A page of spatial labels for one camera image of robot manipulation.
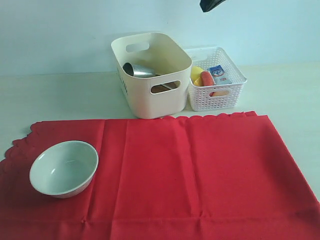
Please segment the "yellow lemon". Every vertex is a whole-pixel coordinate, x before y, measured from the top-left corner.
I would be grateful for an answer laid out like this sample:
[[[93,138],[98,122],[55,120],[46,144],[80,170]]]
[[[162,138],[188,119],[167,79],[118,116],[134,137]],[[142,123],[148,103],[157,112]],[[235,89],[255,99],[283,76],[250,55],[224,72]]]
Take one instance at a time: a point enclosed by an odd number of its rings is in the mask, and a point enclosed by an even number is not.
[[[201,73],[203,72],[204,70],[201,68],[201,67],[198,67],[198,66],[193,66],[191,68],[191,73],[190,73],[190,78],[191,80],[194,82],[196,81],[200,76],[201,76]]]

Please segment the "blue white milk carton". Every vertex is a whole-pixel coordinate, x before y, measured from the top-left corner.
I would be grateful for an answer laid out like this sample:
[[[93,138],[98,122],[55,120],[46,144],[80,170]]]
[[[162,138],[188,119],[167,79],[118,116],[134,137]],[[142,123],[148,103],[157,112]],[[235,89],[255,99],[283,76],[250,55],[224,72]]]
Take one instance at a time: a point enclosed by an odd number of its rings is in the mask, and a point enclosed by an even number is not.
[[[216,85],[232,84],[231,80],[228,78],[225,70],[221,65],[212,66],[208,68],[207,71],[212,75]]]

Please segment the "small red strawberry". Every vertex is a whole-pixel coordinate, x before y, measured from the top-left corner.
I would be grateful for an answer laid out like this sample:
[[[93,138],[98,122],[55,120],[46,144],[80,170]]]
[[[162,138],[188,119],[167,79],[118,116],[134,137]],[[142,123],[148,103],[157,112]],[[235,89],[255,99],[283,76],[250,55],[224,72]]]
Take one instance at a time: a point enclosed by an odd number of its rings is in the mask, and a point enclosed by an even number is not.
[[[202,80],[202,86],[207,87],[207,86],[214,86],[215,82],[212,77],[212,75],[208,71],[202,71],[200,74],[200,78]]]

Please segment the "orange cheese wedge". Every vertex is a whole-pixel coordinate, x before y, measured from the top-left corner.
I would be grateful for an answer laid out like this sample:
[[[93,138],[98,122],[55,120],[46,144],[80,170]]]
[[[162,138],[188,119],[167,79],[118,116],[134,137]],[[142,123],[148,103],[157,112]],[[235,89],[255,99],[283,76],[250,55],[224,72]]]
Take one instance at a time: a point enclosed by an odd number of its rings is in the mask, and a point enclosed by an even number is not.
[[[194,82],[193,85],[196,87],[202,87],[203,86],[203,81],[201,77],[198,77]]]

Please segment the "brown egg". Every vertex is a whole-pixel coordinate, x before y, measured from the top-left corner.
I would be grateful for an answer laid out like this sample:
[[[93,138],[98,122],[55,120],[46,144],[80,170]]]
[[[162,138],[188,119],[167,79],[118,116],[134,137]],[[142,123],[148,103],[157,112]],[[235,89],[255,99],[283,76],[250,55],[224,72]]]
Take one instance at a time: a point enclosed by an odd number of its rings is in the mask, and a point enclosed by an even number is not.
[[[221,97],[221,96],[227,96],[229,94],[228,90],[223,90],[223,91],[216,91],[213,93],[213,97]]]

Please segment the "stainless steel cup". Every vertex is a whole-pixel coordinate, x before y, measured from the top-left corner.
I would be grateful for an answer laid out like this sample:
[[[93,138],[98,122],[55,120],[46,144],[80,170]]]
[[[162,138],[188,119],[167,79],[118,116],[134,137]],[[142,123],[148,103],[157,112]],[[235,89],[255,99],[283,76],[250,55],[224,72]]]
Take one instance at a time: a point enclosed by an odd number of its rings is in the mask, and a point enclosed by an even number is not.
[[[126,62],[122,66],[122,69],[129,76],[136,77],[136,78],[152,78],[152,77],[159,76],[158,74],[156,74],[153,68],[149,68],[139,64],[133,64],[130,62]]]

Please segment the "brown round plate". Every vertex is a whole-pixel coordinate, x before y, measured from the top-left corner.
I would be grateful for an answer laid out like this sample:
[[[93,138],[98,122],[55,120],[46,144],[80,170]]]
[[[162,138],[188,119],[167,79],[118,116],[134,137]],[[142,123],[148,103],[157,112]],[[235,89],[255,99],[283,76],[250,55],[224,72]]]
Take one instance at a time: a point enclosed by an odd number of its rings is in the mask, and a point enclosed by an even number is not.
[[[159,84],[159,85],[155,85],[151,88],[150,92],[152,94],[157,94],[157,93],[162,93],[162,92],[166,92],[166,91],[170,91],[173,90],[174,87],[170,87],[164,84]]]

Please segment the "white lattice plastic basket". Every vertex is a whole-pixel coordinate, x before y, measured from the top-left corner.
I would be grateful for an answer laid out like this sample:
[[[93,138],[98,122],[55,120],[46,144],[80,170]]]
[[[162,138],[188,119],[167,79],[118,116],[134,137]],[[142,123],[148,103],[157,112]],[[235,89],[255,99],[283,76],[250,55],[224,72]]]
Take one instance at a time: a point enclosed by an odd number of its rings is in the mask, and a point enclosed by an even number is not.
[[[216,109],[232,108],[238,100],[247,79],[231,60],[226,51],[219,46],[189,48],[185,52],[192,59],[192,65],[207,71],[208,68],[221,65],[232,84],[195,86],[189,81],[188,97],[194,111],[211,111]],[[225,96],[210,97],[210,93],[229,91]]]

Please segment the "cream plastic bin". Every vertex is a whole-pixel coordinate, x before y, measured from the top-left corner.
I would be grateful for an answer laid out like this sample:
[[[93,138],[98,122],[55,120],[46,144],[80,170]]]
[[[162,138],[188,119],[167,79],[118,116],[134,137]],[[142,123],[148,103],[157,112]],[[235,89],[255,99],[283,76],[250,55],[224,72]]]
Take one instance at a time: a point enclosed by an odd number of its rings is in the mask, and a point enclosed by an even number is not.
[[[123,36],[112,41],[111,48],[122,92],[136,117],[154,119],[185,108],[192,59],[171,37],[159,32]],[[123,70],[125,63],[152,68],[158,76],[130,76]],[[175,83],[177,88],[151,93],[153,86],[166,83]]]

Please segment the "red cloth placemat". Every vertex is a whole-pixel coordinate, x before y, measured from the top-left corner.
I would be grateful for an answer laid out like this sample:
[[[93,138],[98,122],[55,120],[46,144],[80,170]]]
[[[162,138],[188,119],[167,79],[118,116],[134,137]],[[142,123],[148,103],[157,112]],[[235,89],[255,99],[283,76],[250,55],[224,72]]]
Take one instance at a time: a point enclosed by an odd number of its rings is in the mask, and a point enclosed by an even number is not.
[[[45,149],[94,146],[80,194],[34,190]],[[320,204],[273,123],[254,111],[42,121],[0,163],[3,240],[317,240]]]

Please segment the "grey ceramic bowl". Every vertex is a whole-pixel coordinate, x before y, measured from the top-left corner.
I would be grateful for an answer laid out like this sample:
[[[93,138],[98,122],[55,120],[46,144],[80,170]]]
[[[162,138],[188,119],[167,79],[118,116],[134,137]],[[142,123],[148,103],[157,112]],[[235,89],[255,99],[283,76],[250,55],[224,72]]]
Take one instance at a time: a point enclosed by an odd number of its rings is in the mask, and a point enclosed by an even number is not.
[[[42,152],[29,171],[32,187],[58,199],[71,198],[91,183],[99,164],[97,150],[89,143],[70,140]]]

